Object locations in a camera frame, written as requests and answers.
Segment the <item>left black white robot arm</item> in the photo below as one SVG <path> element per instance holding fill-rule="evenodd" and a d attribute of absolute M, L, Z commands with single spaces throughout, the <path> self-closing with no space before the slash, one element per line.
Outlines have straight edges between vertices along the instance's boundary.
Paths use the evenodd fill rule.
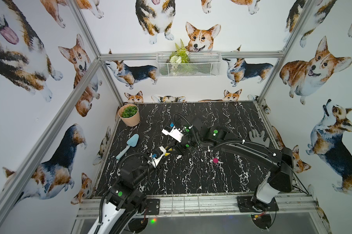
<path fill-rule="evenodd" d="M 151 154 L 134 152 L 119 160 L 120 175 L 102 196 L 90 234 L 120 234 L 134 216 L 145 212 L 147 196 L 138 186 L 162 169 L 167 151 L 173 152 L 177 144 L 173 140 Z"/>

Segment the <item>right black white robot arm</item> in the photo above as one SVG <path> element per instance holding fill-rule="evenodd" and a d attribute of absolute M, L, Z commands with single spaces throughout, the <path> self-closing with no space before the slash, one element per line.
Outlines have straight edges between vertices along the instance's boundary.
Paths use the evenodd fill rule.
<path fill-rule="evenodd" d="M 223 151 L 251 160 L 264 166 L 268 174 L 256 188 L 253 203 L 269 204 L 280 192 L 289 193 L 293 187 L 292 150 L 269 147 L 263 137 L 255 137 L 254 130 L 249 132 L 249 140 L 239 138 L 225 127 L 203 126 L 200 119 L 189 121 L 180 113 L 172 116 L 176 129 L 187 135 L 188 144 L 200 150 Z"/>

